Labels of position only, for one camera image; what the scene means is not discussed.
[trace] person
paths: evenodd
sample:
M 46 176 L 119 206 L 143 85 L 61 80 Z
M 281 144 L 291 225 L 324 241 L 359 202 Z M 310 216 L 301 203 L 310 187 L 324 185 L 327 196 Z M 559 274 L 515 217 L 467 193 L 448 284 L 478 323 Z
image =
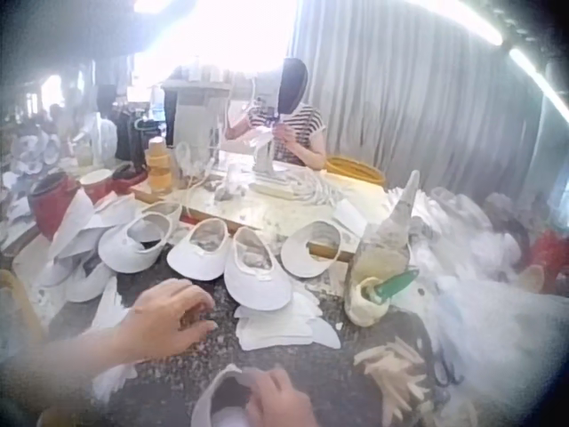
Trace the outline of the person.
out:
M 273 127 L 275 160 L 305 165 L 314 170 L 326 164 L 326 126 L 316 108 L 301 102 L 309 72 L 301 60 L 286 58 L 278 94 L 281 121 Z M 234 126 L 227 125 L 225 137 L 234 140 L 251 129 L 265 125 L 266 117 L 256 107 Z
M 8 361 L 0 370 L 0 425 L 35 425 L 28 414 L 76 401 L 80 390 L 111 367 L 182 353 L 217 325 L 196 320 L 180 329 L 181 318 L 197 319 L 214 305 L 188 280 L 166 280 L 142 293 L 119 325 Z M 247 406 L 252 427 L 317 427 L 308 396 L 293 388 L 284 370 L 254 375 Z

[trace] plastic bottle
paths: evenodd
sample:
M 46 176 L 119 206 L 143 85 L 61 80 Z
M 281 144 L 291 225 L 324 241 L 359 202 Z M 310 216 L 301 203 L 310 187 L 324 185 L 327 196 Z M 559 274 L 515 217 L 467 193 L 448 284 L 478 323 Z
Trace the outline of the plastic bottle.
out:
M 409 228 L 419 179 L 419 171 L 413 171 L 389 217 L 379 225 L 368 224 L 366 227 L 346 276 L 345 310 L 348 314 L 354 309 L 352 302 L 356 302 L 353 289 L 369 278 L 376 279 L 373 281 L 375 286 L 380 285 L 406 270 L 410 257 L 407 248 Z

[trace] yellow container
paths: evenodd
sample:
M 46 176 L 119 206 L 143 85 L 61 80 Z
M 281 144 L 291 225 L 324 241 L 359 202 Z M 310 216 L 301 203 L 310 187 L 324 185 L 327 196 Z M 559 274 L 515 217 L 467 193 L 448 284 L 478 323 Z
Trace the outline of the yellow container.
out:
M 148 165 L 148 185 L 154 194 L 172 192 L 172 170 L 170 168 L 170 153 L 166 148 L 164 138 L 157 136 L 148 142 L 145 151 Z
M 351 158 L 335 156 L 328 157 L 326 161 L 326 171 L 342 176 L 348 176 L 360 181 L 370 182 L 371 184 L 385 186 L 385 176 L 379 169 L 357 162 Z

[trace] yellow bottle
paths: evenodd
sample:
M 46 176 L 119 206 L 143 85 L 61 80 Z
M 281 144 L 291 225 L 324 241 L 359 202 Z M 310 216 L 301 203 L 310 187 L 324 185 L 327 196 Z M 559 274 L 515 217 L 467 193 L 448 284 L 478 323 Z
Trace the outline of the yellow bottle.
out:
M 157 136 L 148 142 L 145 151 L 148 165 L 148 185 L 153 194 L 168 194 L 172 192 L 172 170 L 170 168 L 170 153 L 166 148 L 164 138 Z

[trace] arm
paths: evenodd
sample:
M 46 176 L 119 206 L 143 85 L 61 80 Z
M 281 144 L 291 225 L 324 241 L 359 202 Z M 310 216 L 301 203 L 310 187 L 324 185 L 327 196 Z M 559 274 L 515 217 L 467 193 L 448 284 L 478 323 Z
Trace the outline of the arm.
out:
M 144 292 L 118 326 L 53 342 L 9 362 L 3 396 L 30 410 L 82 396 L 102 372 L 125 363 L 183 352 L 216 325 L 198 321 L 180 330 L 180 318 L 210 310 L 212 297 L 187 280 L 167 280 Z
M 245 135 L 251 129 L 252 127 L 251 124 L 249 123 L 248 116 L 243 117 L 233 127 L 231 127 L 231 125 L 229 124 L 229 119 L 228 119 L 225 125 L 225 138 L 228 140 L 236 140 L 240 136 Z
M 316 132 L 310 136 L 310 149 L 302 147 L 296 141 L 296 132 L 289 125 L 279 124 L 273 130 L 275 138 L 279 138 L 283 144 L 296 157 L 310 169 L 319 171 L 326 166 L 326 142 L 324 131 Z
M 312 135 L 310 138 L 310 149 L 306 149 L 300 144 L 294 144 L 290 150 L 310 169 L 320 171 L 326 166 L 326 142 L 324 132 Z

